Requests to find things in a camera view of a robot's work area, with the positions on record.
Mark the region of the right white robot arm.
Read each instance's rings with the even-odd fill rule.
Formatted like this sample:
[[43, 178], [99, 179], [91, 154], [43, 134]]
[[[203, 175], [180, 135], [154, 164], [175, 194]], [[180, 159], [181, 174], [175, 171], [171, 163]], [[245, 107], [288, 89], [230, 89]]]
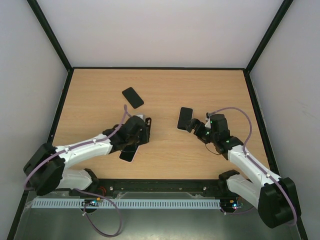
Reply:
[[244, 198], [257, 209], [261, 220], [269, 228], [296, 224], [301, 208], [295, 183], [258, 161], [245, 143], [230, 134], [223, 114], [208, 115], [206, 122], [193, 118], [187, 121], [185, 128], [204, 144], [213, 144], [218, 154], [244, 173], [241, 175], [229, 170], [220, 174], [218, 191], [222, 195], [235, 193]]

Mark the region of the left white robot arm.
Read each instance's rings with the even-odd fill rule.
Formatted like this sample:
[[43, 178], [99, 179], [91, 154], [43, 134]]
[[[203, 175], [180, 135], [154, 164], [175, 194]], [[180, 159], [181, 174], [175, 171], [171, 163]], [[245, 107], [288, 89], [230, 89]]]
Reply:
[[24, 187], [38, 196], [66, 189], [94, 193], [100, 184], [98, 177], [89, 168], [75, 170], [72, 166], [147, 144], [151, 123], [150, 117], [133, 115], [125, 123], [84, 141], [60, 146], [42, 144], [23, 168]]

